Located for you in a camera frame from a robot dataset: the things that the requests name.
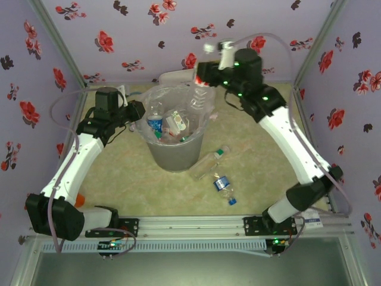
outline orange part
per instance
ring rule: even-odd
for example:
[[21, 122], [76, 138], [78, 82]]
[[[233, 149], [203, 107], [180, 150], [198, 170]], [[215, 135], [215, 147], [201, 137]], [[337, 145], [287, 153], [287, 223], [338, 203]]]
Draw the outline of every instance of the orange part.
[[81, 194], [78, 194], [76, 204], [74, 205], [74, 207], [81, 207], [84, 204], [85, 204], [85, 197], [82, 196]]

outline metal bracket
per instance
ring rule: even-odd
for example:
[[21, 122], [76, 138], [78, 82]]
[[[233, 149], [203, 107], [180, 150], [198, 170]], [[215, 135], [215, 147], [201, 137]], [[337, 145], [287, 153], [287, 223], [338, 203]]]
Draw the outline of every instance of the metal bracket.
[[270, 232], [263, 224], [261, 216], [250, 216], [243, 218], [243, 228], [247, 237], [263, 236], [263, 235], [296, 235], [295, 219], [289, 217], [282, 223], [275, 226], [273, 232]]
[[[135, 237], [138, 236], [139, 230], [139, 219], [118, 219], [118, 229], [123, 229], [125, 231], [131, 232]], [[122, 238], [124, 234], [122, 232], [114, 232], [114, 231], [86, 231], [85, 237], [88, 238]]]

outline white label sticker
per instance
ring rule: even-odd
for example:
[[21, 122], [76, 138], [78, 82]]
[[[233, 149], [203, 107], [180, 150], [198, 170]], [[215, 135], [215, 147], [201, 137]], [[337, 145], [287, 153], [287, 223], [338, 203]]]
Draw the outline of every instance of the white label sticker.
[[306, 211], [302, 212], [301, 214], [305, 220], [305, 229], [315, 229], [315, 228], [322, 228], [323, 227], [319, 213], [316, 210], [307, 209]]

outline blue bottle label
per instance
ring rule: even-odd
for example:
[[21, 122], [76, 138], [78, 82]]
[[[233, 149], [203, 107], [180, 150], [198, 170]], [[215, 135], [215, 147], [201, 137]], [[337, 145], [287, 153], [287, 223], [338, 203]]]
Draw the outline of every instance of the blue bottle label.
[[153, 130], [157, 132], [163, 131], [163, 117], [156, 115], [156, 116], [148, 116], [147, 118], [148, 125], [153, 128]]
[[230, 183], [227, 180], [226, 176], [223, 176], [220, 179], [216, 180], [213, 184], [216, 187], [218, 192], [221, 191], [222, 189], [225, 189], [227, 186], [230, 185]]

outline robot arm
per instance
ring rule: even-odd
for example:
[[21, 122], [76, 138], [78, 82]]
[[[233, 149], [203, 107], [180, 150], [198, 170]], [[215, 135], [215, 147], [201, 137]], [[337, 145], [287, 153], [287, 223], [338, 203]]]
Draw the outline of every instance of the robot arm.
[[[237, 51], [230, 43], [218, 44], [220, 62], [198, 63], [195, 83], [200, 86], [222, 86], [239, 97], [243, 110], [271, 135], [296, 173], [299, 183], [263, 212], [264, 225], [271, 231], [278, 223], [311, 207], [332, 189], [333, 183], [316, 166], [294, 134], [286, 101], [275, 88], [263, 84], [261, 58], [252, 49]], [[213, 49], [206, 45], [205, 51], [212, 52]], [[299, 128], [296, 132], [318, 158], [322, 168], [336, 181], [339, 180], [343, 175], [341, 168], [331, 167]]]
[[82, 212], [74, 207], [79, 188], [96, 157], [102, 152], [117, 127], [123, 127], [144, 115], [141, 102], [127, 103], [124, 87], [99, 88], [95, 94], [95, 107], [79, 123], [76, 133], [79, 147], [74, 143], [56, 175], [39, 195], [27, 198], [26, 208], [35, 232], [51, 235], [48, 223], [48, 201], [55, 187], [52, 218], [58, 238], [73, 241], [82, 231], [94, 228], [115, 228], [117, 210], [97, 206]]

